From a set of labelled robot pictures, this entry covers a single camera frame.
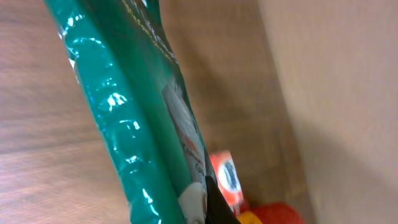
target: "glossy plastic wrapper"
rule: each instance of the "glossy plastic wrapper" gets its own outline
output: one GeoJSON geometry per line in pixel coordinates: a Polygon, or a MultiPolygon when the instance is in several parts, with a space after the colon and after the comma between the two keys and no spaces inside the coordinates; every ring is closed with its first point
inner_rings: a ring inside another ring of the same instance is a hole
{"type": "Polygon", "coordinates": [[[121,180],[130,221],[204,223],[205,176],[214,171],[159,2],[45,3],[121,180]]]}

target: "green plastic bag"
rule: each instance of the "green plastic bag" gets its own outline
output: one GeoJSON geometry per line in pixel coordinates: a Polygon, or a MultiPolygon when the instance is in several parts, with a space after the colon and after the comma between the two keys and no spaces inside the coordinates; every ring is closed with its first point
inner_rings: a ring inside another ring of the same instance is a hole
{"type": "Polygon", "coordinates": [[[158,0],[45,0],[136,223],[204,223],[214,171],[158,0]]]}

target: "orange package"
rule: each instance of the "orange package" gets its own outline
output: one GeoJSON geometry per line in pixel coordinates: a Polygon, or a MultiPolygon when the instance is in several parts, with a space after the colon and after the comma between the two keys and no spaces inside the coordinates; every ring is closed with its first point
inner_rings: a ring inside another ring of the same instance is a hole
{"type": "Polygon", "coordinates": [[[249,205],[243,197],[241,184],[236,174],[231,153],[229,151],[222,151],[212,154],[210,155],[210,161],[217,176],[218,188],[233,213],[239,215],[249,209],[249,205]]]}

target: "wooden surface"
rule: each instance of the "wooden surface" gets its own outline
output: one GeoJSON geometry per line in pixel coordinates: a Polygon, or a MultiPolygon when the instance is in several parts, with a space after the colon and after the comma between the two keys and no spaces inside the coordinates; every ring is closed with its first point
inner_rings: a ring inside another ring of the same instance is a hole
{"type": "Polygon", "coordinates": [[[319,223],[398,223],[398,1],[261,8],[319,223]]]}
{"type": "MultiPolygon", "coordinates": [[[[256,1],[162,1],[205,142],[254,204],[312,222],[256,1]]],[[[128,223],[127,204],[44,4],[0,2],[0,223],[128,223]]]]}

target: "yellow object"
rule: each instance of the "yellow object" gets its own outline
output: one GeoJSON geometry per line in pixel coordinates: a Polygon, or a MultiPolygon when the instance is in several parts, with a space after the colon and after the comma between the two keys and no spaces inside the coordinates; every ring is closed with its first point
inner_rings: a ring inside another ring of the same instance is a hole
{"type": "Polygon", "coordinates": [[[238,216],[238,220],[242,224],[262,224],[260,219],[252,212],[244,212],[242,215],[238,216]]]}

